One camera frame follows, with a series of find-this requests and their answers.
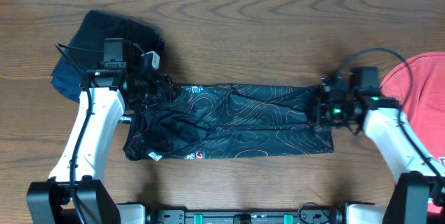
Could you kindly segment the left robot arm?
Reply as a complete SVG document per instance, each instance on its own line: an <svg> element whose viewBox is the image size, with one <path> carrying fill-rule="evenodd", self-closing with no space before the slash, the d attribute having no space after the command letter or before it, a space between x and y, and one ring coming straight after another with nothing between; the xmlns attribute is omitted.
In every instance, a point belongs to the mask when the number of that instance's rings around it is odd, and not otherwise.
<svg viewBox="0 0 445 224"><path fill-rule="evenodd" d="M127 104L135 110L171 102L177 87L166 74L88 70L65 150L44 182L30 184L26 203L34 223L146 223L142 203L115 204L104 186L106 162Z"/></svg>

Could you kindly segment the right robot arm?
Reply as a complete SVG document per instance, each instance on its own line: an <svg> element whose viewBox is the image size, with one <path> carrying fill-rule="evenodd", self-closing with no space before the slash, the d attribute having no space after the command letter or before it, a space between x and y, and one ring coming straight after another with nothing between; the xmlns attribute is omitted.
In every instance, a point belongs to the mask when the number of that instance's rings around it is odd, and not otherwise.
<svg viewBox="0 0 445 224"><path fill-rule="evenodd" d="M324 78L312 110L316 132L357 125L373 141L395 181L387 207L365 202L344 204L335 223L441 223L428 204L444 206L444 166L412 130L399 102L385 97L374 82L347 88L341 77Z"/></svg>

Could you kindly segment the black jersey with orange contour lines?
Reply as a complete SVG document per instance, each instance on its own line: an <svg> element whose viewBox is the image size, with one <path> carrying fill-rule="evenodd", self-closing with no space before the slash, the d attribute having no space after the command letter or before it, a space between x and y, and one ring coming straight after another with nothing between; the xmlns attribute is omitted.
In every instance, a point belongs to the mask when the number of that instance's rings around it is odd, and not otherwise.
<svg viewBox="0 0 445 224"><path fill-rule="evenodd" d="M183 86L175 101L136 114L123 151L132 161L331 153L330 130L310 125L320 93L319 86Z"/></svg>

